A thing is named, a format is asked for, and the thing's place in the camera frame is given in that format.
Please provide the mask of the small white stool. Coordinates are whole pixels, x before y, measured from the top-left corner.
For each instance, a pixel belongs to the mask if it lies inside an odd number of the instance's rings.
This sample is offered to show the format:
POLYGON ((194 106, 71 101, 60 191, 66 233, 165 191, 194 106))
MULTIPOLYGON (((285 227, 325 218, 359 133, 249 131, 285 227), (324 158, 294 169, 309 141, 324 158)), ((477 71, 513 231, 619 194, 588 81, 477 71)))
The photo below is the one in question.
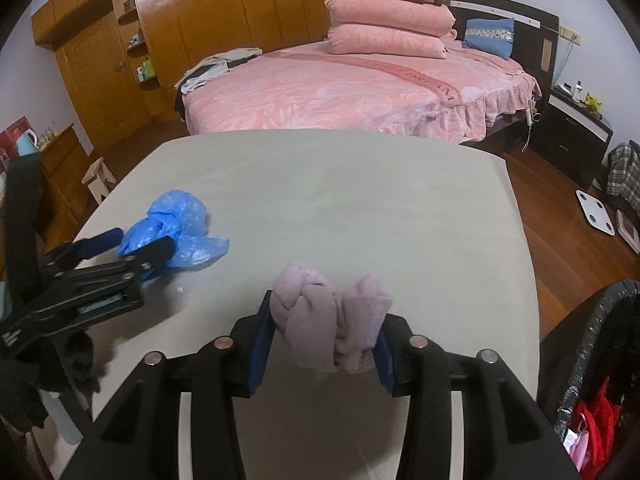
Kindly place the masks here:
POLYGON ((103 157, 97 158, 87 169, 81 179, 98 205, 110 195, 117 184, 117 179, 108 169, 103 157))

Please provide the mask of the pink covered bed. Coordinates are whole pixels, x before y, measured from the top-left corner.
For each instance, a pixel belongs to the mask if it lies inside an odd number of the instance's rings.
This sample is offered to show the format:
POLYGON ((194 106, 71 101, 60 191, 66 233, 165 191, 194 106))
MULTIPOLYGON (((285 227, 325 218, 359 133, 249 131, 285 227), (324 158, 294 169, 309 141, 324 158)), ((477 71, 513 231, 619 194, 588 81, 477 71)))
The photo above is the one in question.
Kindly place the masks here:
POLYGON ((541 96, 518 62, 449 41, 446 56, 333 54, 326 42, 233 67, 183 98, 192 134, 359 129, 463 144, 541 96))

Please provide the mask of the plaid clothes pile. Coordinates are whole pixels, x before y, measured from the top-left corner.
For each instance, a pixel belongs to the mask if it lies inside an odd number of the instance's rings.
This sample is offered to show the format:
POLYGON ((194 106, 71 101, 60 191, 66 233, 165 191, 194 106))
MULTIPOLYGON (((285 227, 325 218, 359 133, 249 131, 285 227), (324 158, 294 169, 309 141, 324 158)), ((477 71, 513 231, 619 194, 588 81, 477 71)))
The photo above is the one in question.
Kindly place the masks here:
POLYGON ((622 198, 639 214, 640 208, 640 159, 639 144, 629 140, 618 144, 608 153, 606 192, 622 198))

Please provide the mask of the pink face mask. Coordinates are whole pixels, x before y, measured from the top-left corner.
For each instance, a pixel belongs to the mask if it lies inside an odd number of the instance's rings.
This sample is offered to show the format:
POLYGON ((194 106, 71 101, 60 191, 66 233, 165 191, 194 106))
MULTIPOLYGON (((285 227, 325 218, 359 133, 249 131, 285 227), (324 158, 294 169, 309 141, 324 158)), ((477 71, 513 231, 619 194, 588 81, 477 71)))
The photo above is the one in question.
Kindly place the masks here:
POLYGON ((578 422, 576 429, 566 430, 563 446, 577 471, 581 472, 589 462, 589 430, 585 417, 578 422))

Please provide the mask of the dark nightstand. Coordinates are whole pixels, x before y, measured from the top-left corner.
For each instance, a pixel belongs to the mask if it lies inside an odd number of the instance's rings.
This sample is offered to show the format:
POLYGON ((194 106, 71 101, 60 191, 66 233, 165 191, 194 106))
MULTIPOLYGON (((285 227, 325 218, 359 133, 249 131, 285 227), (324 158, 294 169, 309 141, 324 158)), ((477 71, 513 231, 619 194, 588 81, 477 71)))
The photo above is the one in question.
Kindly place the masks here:
POLYGON ((530 147, 588 190, 608 152, 613 129, 560 90, 551 89, 530 147))

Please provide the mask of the clothes pile on bed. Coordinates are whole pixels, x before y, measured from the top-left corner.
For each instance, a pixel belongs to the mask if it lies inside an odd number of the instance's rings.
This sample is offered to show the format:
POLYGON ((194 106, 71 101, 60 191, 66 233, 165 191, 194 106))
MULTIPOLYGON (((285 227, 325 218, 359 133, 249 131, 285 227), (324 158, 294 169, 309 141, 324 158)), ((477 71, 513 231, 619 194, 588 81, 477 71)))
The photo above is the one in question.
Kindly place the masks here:
POLYGON ((232 68, 243 65, 261 55, 262 49, 259 48, 235 48, 202 58, 198 64, 187 70, 174 85, 176 90, 174 110, 180 119, 183 122, 186 120, 186 108, 183 100, 187 94, 202 88, 209 81, 228 74, 232 68))

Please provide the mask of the lower pink folded quilt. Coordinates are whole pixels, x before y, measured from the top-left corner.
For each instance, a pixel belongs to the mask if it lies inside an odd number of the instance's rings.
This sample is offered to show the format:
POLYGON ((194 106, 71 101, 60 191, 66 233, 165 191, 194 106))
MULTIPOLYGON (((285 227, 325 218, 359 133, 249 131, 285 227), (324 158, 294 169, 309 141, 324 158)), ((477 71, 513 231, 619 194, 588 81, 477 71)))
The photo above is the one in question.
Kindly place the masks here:
POLYGON ((328 32, 334 54, 388 54, 443 60, 447 48, 438 37, 390 27, 341 24, 328 32))

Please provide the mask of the blue cushion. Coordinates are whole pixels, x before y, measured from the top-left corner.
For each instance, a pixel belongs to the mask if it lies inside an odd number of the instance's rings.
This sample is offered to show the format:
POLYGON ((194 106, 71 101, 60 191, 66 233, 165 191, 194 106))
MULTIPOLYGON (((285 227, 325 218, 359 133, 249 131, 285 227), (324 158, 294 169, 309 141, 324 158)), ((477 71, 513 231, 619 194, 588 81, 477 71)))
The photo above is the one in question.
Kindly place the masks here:
POLYGON ((510 58, 514 44, 513 18, 471 18, 466 21, 463 47, 510 58))

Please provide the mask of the blue electric kettle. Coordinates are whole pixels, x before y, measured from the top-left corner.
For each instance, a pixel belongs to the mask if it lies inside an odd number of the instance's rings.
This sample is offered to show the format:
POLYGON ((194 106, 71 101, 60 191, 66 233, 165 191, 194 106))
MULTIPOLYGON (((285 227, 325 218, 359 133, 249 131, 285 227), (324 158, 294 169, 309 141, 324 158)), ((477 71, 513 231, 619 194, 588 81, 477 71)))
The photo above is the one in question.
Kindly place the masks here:
POLYGON ((15 142, 17 153, 20 156, 35 154, 39 151, 37 135, 32 129, 26 129, 15 142))

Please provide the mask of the grey pink sock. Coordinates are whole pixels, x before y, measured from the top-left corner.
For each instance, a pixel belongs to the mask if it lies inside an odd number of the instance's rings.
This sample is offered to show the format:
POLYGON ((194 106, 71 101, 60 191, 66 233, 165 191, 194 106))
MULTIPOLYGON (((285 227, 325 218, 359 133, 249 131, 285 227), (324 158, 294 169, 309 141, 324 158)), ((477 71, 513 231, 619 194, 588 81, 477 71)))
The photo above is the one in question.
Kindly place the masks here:
POLYGON ((372 370, 373 348, 392 304, 373 274, 339 289, 299 262, 289 263, 274 280, 269 299, 293 361, 323 374, 372 370))

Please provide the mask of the red cloth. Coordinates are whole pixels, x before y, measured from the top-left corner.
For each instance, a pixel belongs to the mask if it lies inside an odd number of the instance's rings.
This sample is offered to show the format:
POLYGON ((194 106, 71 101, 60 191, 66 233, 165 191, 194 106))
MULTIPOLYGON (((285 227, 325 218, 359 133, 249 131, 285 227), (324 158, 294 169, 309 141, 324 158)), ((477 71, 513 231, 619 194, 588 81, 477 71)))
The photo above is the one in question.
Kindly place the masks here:
POLYGON ((622 407, 607 396, 608 379, 591 402, 579 400, 574 411, 574 426, 585 417, 589 430, 589 462, 579 473, 583 479, 597 478, 613 453, 615 429, 622 407))

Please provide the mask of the white bathroom scale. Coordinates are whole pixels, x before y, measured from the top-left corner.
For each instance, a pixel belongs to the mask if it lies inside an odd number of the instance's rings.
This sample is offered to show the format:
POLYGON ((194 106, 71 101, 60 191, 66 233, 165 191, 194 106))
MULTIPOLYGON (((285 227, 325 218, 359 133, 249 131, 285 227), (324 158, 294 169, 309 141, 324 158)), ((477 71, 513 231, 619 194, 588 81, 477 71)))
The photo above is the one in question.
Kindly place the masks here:
POLYGON ((582 208, 586 221, 589 225, 600 232, 615 235, 614 223, 611 221, 605 206, 594 196, 582 191, 575 192, 578 204, 582 208))

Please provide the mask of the yellow plush toy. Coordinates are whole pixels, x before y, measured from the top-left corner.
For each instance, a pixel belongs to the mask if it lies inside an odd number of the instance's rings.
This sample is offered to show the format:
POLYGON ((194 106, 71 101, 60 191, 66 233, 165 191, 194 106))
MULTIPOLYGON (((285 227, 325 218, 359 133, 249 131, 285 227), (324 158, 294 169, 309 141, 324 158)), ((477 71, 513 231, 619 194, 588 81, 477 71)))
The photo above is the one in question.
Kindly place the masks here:
POLYGON ((602 102, 590 92, 588 92, 585 96, 584 105, 589 113, 593 115, 602 114, 602 102))

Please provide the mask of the dark headboard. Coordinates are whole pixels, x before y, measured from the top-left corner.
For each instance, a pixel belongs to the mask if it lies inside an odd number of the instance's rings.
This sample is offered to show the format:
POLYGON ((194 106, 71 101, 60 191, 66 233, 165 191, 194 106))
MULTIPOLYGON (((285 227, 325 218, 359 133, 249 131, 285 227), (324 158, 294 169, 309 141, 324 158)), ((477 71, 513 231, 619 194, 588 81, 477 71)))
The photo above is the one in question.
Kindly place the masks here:
POLYGON ((544 98, 552 86, 558 50, 559 18, 551 13, 511 0, 444 0, 456 18, 458 38, 464 38, 469 20, 514 21, 514 44, 511 54, 516 62, 538 81, 544 98))

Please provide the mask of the blue plastic bag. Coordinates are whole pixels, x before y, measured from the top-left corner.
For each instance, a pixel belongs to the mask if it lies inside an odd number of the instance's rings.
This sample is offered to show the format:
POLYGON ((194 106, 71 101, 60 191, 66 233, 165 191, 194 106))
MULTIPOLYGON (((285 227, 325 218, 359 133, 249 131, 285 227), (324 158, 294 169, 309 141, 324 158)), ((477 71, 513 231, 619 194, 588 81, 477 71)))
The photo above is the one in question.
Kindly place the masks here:
POLYGON ((154 200, 146 216, 125 234, 117 255, 124 258, 150 243, 168 236, 175 243, 174 254, 145 275, 147 281, 165 269, 177 271, 201 269, 228 254, 227 237, 208 234, 208 212, 197 197, 181 190, 171 190, 154 200))

